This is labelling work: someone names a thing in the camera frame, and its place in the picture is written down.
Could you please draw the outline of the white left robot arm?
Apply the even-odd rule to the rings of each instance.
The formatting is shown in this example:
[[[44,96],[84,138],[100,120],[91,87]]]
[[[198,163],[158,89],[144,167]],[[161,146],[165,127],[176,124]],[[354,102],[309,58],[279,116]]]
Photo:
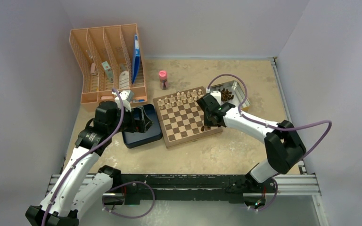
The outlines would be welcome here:
[[[152,125],[145,109],[126,108],[126,101],[103,101],[95,110],[75,143],[72,156],[52,190],[38,206],[30,206],[25,213],[33,226],[77,226],[85,211],[103,193],[126,192],[136,182],[122,180],[121,171],[110,166],[99,169],[86,187],[81,185],[91,167],[111,144],[118,132],[145,133]]]

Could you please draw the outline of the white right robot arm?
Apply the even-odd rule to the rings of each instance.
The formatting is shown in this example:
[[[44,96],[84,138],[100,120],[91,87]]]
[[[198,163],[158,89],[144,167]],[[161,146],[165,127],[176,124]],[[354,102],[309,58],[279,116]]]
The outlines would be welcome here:
[[[250,191],[258,191],[267,179],[277,174],[286,174],[306,154],[300,136],[287,120],[277,123],[258,118],[240,111],[234,104],[219,104],[211,94],[205,94],[197,104],[204,112],[206,127],[237,129],[264,144],[266,160],[246,174]]]

